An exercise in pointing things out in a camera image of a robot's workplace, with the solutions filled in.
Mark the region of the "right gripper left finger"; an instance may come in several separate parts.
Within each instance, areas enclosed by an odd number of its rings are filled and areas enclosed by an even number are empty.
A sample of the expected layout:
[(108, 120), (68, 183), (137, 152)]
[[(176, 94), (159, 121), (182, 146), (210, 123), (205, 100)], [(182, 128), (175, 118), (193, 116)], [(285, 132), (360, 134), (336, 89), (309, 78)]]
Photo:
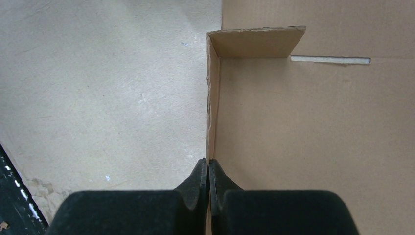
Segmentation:
[(59, 207), (48, 235), (203, 235), (206, 159), (173, 190), (79, 191)]

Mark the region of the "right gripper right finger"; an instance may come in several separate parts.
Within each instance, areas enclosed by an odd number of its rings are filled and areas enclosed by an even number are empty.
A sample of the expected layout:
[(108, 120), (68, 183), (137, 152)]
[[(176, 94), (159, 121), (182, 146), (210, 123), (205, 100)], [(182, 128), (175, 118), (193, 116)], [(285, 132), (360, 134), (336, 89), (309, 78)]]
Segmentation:
[(214, 235), (357, 235), (343, 200), (325, 190), (243, 190), (209, 161)]

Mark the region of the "brown cardboard box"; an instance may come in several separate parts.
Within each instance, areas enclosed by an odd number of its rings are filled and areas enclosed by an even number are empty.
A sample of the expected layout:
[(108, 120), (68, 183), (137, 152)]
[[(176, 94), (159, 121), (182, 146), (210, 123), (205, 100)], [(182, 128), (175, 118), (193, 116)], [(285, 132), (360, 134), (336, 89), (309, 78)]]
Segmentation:
[(225, 0), (207, 156), (243, 189), (323, 189), (363, 235), (415, 232), (415, 3)]

